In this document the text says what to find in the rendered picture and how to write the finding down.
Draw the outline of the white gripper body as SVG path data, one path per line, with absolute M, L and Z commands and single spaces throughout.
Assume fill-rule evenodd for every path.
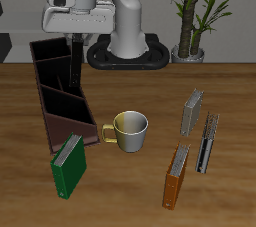
M 42 16 L 42 29 L 48 33 L 109 34 L 113 31 L 115 5 L 98 1 L 89 14 L 74 13 L 69 8 L 46 4 Z

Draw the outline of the dark brown desk caddy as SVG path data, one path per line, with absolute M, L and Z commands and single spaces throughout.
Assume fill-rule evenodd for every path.
M 30 43 L 38 94 L 51 155 L 71 133 L 83 136 L 85 147 L 100 143 L 97 125 L 81 87 L 70 87 L 71 49 L 66 39 Z

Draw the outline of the grey book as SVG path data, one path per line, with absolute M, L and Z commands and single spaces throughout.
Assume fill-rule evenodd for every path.
M 203 94 L 203 91 L 194 89 L 193 93 L 185 103 L 180 130 L 180 134 L 182 136 L 188 137 L 190 132 L 194 128 L 199 118 Z

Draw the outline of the green book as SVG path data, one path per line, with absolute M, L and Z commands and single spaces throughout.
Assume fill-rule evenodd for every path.
M 71 133 L 50 165 L 58 196 L 68 199 L 87 169 L 83 137 Z

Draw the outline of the black and silver book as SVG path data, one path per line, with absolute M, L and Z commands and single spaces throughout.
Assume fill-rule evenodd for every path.
M 219 115 L 208 114 L 202 134 L 195 170 L 205 174 L 217 130 Z

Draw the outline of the orange book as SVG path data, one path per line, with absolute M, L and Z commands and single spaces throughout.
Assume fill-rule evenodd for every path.
M 168 210 L 173 210 L 177 202 L 185 175 L 189 149 L 189 145 L 178 143 L 166 171 L 162 206 Z

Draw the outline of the green pot plant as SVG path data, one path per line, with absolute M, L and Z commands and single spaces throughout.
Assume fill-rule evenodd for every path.
M 199 47 L 204 32 L 214 31 L 211 25 L 218 19 L 230 16 L 225 12 L 229 0 L 213 9 L 216 0 L 181 0 L 176 2 L 177 15 L 182 19 L 179 44 L 171 50 L 172 63 L 202 63 L 205 52 Z

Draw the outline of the yellow and white mug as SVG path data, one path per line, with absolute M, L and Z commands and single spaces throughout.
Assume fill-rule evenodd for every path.
M 117 144 L 126 153 L 135 153 L 143 146 L 147 128 L 148 120 L 142 113 L 125 111 L 116 115 L 112 124 L 102 126 L 102 139 Z M 107 129 L 115 132 L 115 138 L 106 137 Z

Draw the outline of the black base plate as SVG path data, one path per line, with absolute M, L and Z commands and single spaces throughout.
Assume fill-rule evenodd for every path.
M 169 63 L 169 50 L 159 42 L 154 33 L 145 34 L 149 50 L 134 59 L 122 59 L 107 50 L 110 35 L 100 35 L 87 51 L 87 62 L 99 70 L 157 70 Z

